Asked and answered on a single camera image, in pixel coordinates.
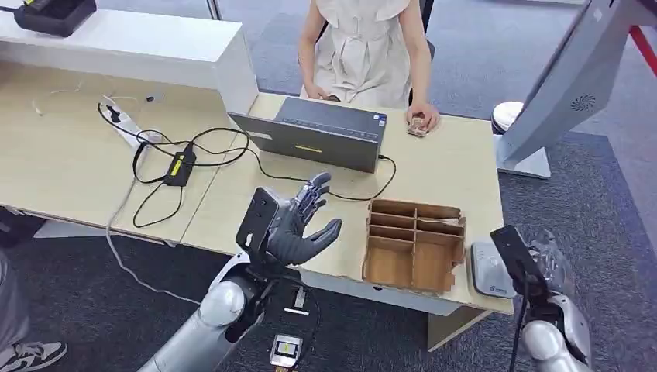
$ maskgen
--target beige dress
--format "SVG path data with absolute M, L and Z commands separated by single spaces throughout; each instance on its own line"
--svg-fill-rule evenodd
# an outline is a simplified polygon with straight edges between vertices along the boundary
M 315 84 L 342 102 L 407 108 L 411 61 L 397 16 L 410 0 L 316 2 L 329 25 L 316 46 Z

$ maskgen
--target cardboard box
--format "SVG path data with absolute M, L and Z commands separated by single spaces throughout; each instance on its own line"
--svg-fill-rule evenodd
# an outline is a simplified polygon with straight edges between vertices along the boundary
M 377 199 L 370 203 L 363 279 L 443 293 L 465 258 L 466 218 L 458 208 Z

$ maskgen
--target wooden desk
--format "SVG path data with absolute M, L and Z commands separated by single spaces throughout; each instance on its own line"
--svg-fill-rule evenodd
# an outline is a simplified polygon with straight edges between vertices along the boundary
M 273 119 L 284 96 L 260 93 L 250 114 Z M 404 112 L 386 108 L 362 108 L 388 114 L 381 153 L 397 162 L 397 176 L 381 198 L 453 205 L 468 218 L 466 264 L 453 270 L 456 284 L 441 296 L 381 288 L 361 280 L 365 254 L 367 203 L 328 198 L 313 218 L 308 231 L 328 220 L 344 220 L 339 239 L 302 266 L 307 284 L 374 301 L 415 308 L 432 314 L 428 320 L 428 348 L 442 345 L 483 319 L 490 312 L 511 314 L 511 301 L 482 296 L 470 280 L 470 244 L 503 225 L 500 191 L 490 123 L 443 116 L 440 129 L 425 139 L 405 132 Z M 234 147 L 245 142 L 238 138 Z M 332 191 L 341 195 L 374 195 L 389 179 L 392 166 L 381 161 L 374 175 L 307 160 L 260 153 L 264 169 L 275 175 L 309 178 L 321 171 L 332 174 Z M 222 167 L 184 234 L 183 243 L 222 253 L 238 252 L 235 234 L 253 191 L 268 186 L 283 197 L 293 196 L 299 183 L 272 180 L 260 173 L 255 157 L 247 153 L 236 163 Z
M 187 140 L 214 126 L 228 126 L 217 91 L 82 74 L 43 67 L 0 64 L 0 205 L 48 219 L 103 227 L 127 192 L 132 180 L 132 149 L 98 115 L 101 95 L 130 96 L 117 99 L 142 129 L 159 129 L 172 140 Z M 80 92 L 48 92 L 75 89 Z M 143 104 L 145 97 L 163 97 Z M 32 100 L 45 113 L 39 116 Z M 212 149 L 230 146 L 233 133 L 206 136 L 202 144 Z M 175 152 L 178 146 L 166 146 Z M 221 161 L 198 152 L 198 162 Z M 171 158 L 149 150 L 141 177 L 166 173 Z M 197 167 L 184 189 L 181 210 L 166 222 L 145 229 L 132 225 L 132 214 L 155 187 L 138 185 L 114 224 L 132 236 L 179 242 L 201 203 L 217 168 Z M 178 203 L 178 188 L 162 187 L 149 201 L 140 221 L 159 219 Z

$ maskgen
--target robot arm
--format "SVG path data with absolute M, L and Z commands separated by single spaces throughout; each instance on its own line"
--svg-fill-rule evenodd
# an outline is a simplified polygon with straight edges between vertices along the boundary
M 292 199 L 256 189 L 236 242 L 242 252 L 222 268 L 201 306 L 140 372 L 203 372 L 214 370 L 237 343 L 263 318 L 273 286 L 289 277 L 289 264 L 317 256 L 337 238 L 342 221 L 332 220 L 306 238 L 306 225 L 326 204 L 328 173 L 309 181 Z
M 546 233 L 530 247 L 513 226 L 490 236 L 514 283 L 529 303 L 521 341 L 539 372 L 591 372 L 588 323 L 568 291 L 568 265 Z

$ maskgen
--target woman's hand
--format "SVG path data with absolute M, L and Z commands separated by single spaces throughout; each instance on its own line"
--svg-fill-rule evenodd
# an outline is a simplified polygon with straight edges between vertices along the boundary
M 324 89 L 322 89 L 319 85 L 308 84 L 305 85 L 305 88 L 306 88 L 306 94 L 308 95 L 309 98 L 327 99 L 329 97 L 329 95 L 327 95 Z
M 422 127 L 420 129 L 426 130 L 427 132 L 431 132 L 440 121 L 438 110 L 436 110 L 433 105 L 425 102 L 413 102 L 411 107 L 408 108 L 408 111 L 406 111 L 406 121 L 408 124 L 411 124 L 414 116 L 420 116 L 423 118 Z

